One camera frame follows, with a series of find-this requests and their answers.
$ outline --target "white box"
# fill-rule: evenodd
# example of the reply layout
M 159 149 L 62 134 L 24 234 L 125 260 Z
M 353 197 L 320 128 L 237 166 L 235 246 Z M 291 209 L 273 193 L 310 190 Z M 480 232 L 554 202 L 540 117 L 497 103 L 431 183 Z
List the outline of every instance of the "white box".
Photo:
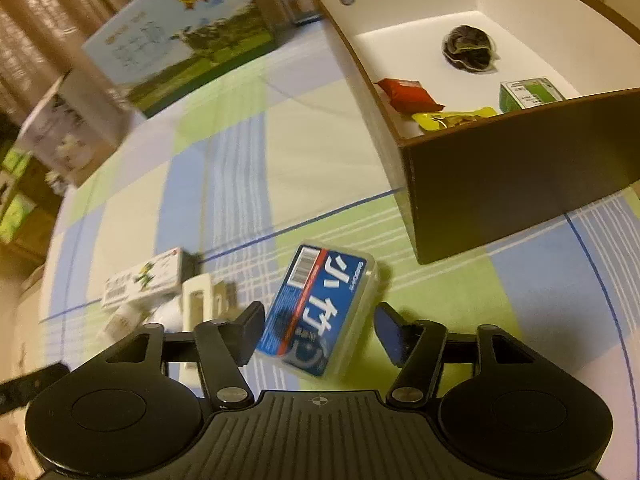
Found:
M 31 111 L 15 145 L 80 186 L 115 152 L 125 118 L 87 76 L 71 70 Z
M 181 248 L 170 249 L 107 279 L 102 307 L 118 308 L 124 303 L 144 306 L 156 296 L 180 294 L 182 282 L 194 274 L 194 258 Z

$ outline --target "curtain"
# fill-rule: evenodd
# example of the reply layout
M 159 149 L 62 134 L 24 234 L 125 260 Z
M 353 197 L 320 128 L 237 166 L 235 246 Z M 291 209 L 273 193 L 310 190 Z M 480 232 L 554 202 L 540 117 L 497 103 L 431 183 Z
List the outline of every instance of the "curtain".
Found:
M 0 111 L 21 124 L 71 68 L 111 85 L 82 44 L 130 0 L 0 0 Z

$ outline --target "red stripe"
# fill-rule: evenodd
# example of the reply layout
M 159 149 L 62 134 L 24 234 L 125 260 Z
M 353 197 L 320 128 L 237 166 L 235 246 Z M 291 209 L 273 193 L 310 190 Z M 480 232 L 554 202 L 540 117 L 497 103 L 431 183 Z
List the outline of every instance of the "red stripe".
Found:
M 282 338 L 280 347 L 278 348 L 278 352 L 276 353 L 276 355 L 284 355 L 287 352 L 289 341 L 291 341 L 293 332 L 296 329 L 296 325 L 300 320 L 300 316 L 302 316 L 302 309 L 305 306 L 306 300 L 308 300 L 309 295 L 311 294 L 311 287 L 313 286 L 314 281 L 316 280 L 316 276 L 318 275 L 318 272 L 322 267 L 322 263 L 324 262 L 327 252 L 328 251 L 326 249 L 320 249 L 320 254 L 318 254 L 318 257 L 316 258 L 316 262 L 314 263 L 314 268 L 311 270 L 309 279 L 306 280 L 305 288 L 302 289 L 302 295 L 300 295 L 300 298 L 296 303 L 296 307 L 293 310 L 291 320 L 289 321 L 289 326 L 287 327 L 287 331 Z

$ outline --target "barcode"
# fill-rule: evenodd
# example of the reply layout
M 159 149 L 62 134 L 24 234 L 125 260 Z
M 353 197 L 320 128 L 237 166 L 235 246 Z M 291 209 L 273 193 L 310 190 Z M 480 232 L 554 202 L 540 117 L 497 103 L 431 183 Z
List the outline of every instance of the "barcode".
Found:
M 112 288 L 111 290 L 107 291 L 107 296 L 104 298 L 106 301 L 109 301 L 111 298 L 114 298 L 115 296 L 120 296 L 122 294 L 124 294 L 124 291 L 126 290 L 127 285 L 123 285 L 123 286 L 119 286 L 118 288 Z
M 296 288 L 305 288 L 306 280 L 309 279 L 316 258 L 320 254 L 318 249 L 312 249 L 310 247 L 303 247 L 298 255 L 298 260 L 293 266 L 293 270 L 287 280 L 287 285 L 295 286 Z

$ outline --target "box with landscape picture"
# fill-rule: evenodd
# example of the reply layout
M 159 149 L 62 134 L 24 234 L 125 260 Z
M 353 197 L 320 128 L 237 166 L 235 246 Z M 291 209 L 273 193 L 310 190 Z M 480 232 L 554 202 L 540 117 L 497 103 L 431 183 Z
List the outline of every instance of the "box with landscape picture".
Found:
M 84 44 L 147 117 L 274 47 L 254 0 L 132 0 Z

